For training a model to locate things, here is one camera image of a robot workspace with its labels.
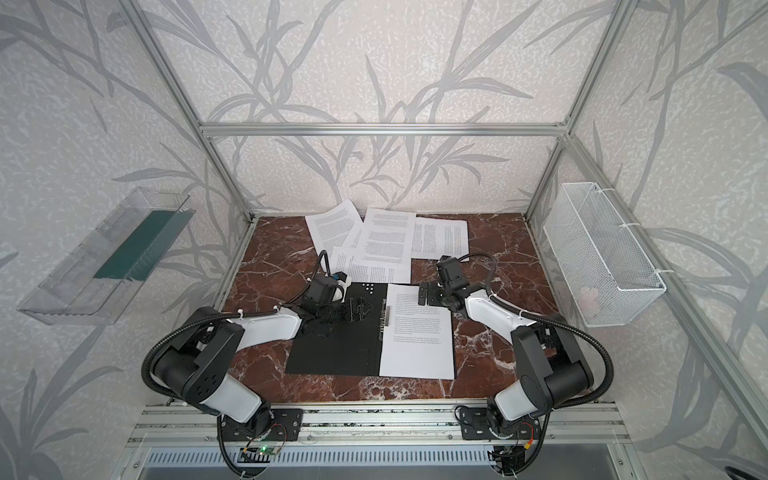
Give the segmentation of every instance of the white wire mesh basket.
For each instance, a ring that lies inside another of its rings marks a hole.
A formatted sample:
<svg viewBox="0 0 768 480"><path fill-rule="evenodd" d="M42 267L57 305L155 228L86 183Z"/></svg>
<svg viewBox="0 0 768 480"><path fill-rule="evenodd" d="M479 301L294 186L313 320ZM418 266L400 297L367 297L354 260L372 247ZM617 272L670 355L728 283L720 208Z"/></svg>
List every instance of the white wire mesh basket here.
<svg viewBox="0 0 768 480"><path fill-rule="evenodd" d="M544 232L587 326L626 325L667 290L595 183L562 184Z"/></svg>

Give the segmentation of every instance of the leaf pattern wallpaper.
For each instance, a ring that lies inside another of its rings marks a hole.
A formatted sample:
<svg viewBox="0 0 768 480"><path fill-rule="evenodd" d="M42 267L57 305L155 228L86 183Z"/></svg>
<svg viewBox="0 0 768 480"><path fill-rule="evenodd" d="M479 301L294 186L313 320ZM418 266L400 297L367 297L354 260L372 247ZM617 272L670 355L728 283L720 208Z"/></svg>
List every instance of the leaf pattern wallpaper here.
<svg viewBox="0 0 768 480"><path fill-rule="evenodd" d="M0 3L0 474L107 478L148 403L144 353L210 304L246 223L117 6ZM196 210L113 326L16 310L135 187Z"/></svg>
<svg viewBox="0 0 768 480"><path fill-rule="evenodd" d="M768 393L768 2L698 0L638 8L576 126L727 345ZM564 310L572 297L541 226L565 159L533 218ZM768 476L768 457L666 303L591 329L614 355L609 396L651 478Z"/></svg>
<svg viewBox="0 0 768 480"><path fill-rule="evenodd" d="M142 0L206 122L558 122L613 1ZM117 19L113 28L120 28ZM522 212L554 140L218 138L258 212ZM508 192L515 192L508 198Z"/></svg>

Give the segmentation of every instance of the marble tabletop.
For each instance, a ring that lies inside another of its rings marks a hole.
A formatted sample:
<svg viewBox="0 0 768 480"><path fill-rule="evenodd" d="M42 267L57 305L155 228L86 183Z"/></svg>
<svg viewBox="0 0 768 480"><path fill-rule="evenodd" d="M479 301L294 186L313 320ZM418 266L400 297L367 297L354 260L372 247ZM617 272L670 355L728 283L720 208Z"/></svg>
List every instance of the marble tabletop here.
<svg viewBox="0 0 768 480"><path fill-rule="evenodd" d="M543 314L556 311L554 299L520 214L435 215L467 220L471 252L496 255L494 291ZM268 310L292 299L304 287L316 255L303 217L261 217L245 253L225 311ZM412 260L413 283L435 279L434 260ZM486 259L464 266L472 282L487 277ZM376 376L291 375L285 365L292 341L252 346L236 354L230 374L272 403L369 399L484 398L515 380L511 346L481 323L452 318L456 379Z"/></svg>

